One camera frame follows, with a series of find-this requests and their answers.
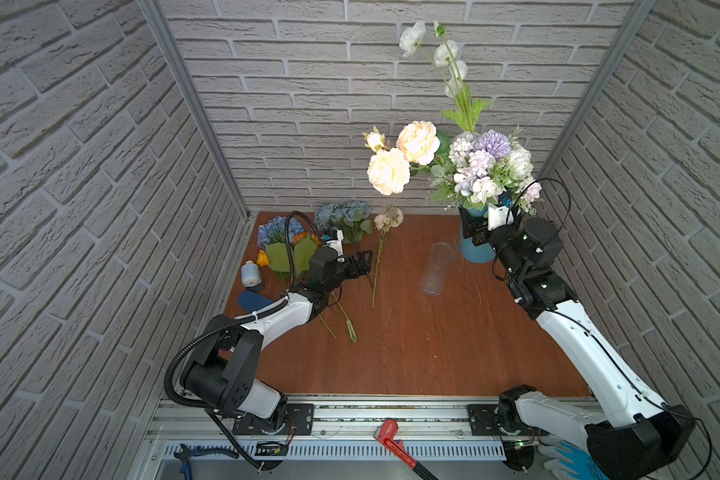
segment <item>work glove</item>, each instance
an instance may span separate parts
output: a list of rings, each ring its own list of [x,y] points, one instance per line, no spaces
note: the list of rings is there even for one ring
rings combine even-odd
[[[608,480],[584,450],[552,435],[541,437],[541,442],[545,445],[538,446],[539,454],[552,458],[544,467],[557,480]]]

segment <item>wooden table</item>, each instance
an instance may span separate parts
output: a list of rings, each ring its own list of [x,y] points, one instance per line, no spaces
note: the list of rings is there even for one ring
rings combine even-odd
[[[260,213],[256,225],[276,215]],[[581,375],[513,302],[490,264],[461,257],[458,228],[458,216],[407,215],[384,243],[375,308],[365,277],[343,283],[341,304],[358,343],[350,343],[344,319],[326,309],[324,318],[337,340],[319,320],[291,330],[262,352],[256,378],[289,393],[497,396],[526,383],[548,396],[589,396]],[[256,259],[256,230],[243,262]],[[450,243],[455,256],[444,292],[428,296],[418,282],[430,246],[437,242]],[[375,265],[378,232],[366,236],[360,247],[374,251]],[[352,246],[345,249],[354,254]],[[496,270],[503,275],[500,263]],[[261,271],[265,289],[259,294],[278,299],[282,282],[269,267]],[[242,291],[238,272],[226,304],[228,316],[244,313],[237,304]]]

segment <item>red tool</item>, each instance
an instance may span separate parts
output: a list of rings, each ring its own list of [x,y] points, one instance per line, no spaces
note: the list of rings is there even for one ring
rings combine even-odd
[[[376,431],[376,439],[379,440],[382,445],[387,447],[397,458],[400,458],[409,467],[411,467],[416,475],[422,477],[424,480],[438,480],[437,477],[432,475],[421,463],[416,462],[413,457],[403,449],[402,440],[398,442],[394,440],[394,434],[397,432],[398,423],[389,418],[386,422],[384,422],[384,425]]]

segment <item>black mounting plate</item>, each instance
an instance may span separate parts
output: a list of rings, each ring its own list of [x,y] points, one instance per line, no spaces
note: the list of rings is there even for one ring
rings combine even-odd
[[[512,438],[494,426],[494,410],[497,403],[482,403],[467,405],[467,414],[469,415],[469,426],[472,428],[472,436],[487,437],[493,435],[501,435],[505,438]],[[545,430],[532,431],[530,427],[522,428],[519,436],[532,435],[548,435]]]
[[[296,427],[296,435],[311,435],[313,414],[315,406],[311,403],[289,403],[286,406],[286,417],[293,419],[293,425]],[[235,426],[232,428],[234,435],[266,435],[256,424],[256,418],[250,413],[237,418]],[[288,427],[278,432],[277,435],[288,435]]]

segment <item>brick wall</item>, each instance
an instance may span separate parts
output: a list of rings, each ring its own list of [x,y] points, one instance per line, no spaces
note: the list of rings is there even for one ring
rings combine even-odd
[[[160,0],[238,185],[253,209],[311,209],[359,197],[407,212],[442,212],[428,181],[383,197],[368,182],[361,133],[394,136],[431,120],[449,134],[452,108],[430,65],[397,43],[416,20],[437,19],[492,98],[480,128],[524,128],[539,164],[602,59],[630,2],[506,3],[375,0]],[[433,44],[432,34],[427,42]]]
[[[124,478],[237,223],[136,2],[0,0],[0,478]]]
[[[720,1],[661,0],[557,165],[558,270],[624,358],[701,417],[720,478]],[[560,221],[566,196],[546,190]],[[706,458],[697,429],[672,467]]]

